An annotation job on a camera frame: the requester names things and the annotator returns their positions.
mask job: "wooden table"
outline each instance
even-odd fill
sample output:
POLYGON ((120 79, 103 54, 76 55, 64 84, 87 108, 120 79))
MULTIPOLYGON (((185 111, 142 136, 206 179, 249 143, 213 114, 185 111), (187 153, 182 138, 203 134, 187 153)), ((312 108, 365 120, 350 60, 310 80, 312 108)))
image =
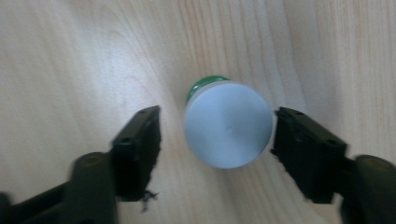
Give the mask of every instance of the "wooden table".
POLYGON ((273 109, 302 110, 350 144, 396 162, 396 2, 115 0, 0 2, 0 189, 20 202, 67 180, 139 109, 162 107, 149 212, 120 223, 339 223, 266 149, 234 170, 189 151, 189 87, 223 75, 273 109))

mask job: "table surface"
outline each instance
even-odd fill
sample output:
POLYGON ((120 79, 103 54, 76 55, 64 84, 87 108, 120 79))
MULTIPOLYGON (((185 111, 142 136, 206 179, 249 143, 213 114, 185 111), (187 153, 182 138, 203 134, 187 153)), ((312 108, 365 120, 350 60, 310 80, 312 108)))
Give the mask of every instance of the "table surface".
POLYGON ((305 201, 268 148, 232 170, 195 158, 186 96, 223 75, 305 112, 348 156, 396 162, 395 20, 379 0, 1 1, 0 189, 17 203, 63 183, 160 105, 159 200, 121 203, 120 223, 339 223, 339 198, 305 201))

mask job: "wood grain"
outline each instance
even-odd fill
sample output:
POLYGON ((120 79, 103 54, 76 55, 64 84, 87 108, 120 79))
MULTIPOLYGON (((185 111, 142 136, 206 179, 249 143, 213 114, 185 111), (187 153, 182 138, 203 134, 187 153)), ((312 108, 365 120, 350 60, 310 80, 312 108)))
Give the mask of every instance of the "wood grain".
POLYGON ((160 105, 159 201, 120 204, 120 223, 339 223, 338 200, 305 202, 268 150, 235 170, 198 161, 185 97, 224 75, 304 111, 351 157, 396 162, 395 13, 380 0, 0 1, 0 190, 20 202, 63 183, 160 105))

